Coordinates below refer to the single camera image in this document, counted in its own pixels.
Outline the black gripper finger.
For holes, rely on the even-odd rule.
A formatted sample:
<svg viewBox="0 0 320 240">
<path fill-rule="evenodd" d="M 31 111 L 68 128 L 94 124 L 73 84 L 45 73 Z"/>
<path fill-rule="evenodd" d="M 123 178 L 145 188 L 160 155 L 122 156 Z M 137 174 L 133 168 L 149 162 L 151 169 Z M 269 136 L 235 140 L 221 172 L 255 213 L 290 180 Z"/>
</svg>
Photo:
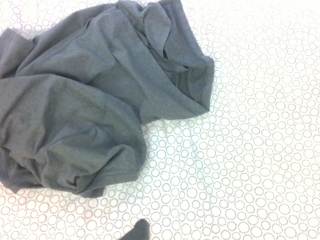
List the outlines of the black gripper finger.
<svg viewBox="0 0 320 240">
<path fill-rule="evenodd" d="M 133 229 L 127 232 L 120 240 L 149 240 L 150 224 L 145 219 L 140 219 Z"/>
</svg>

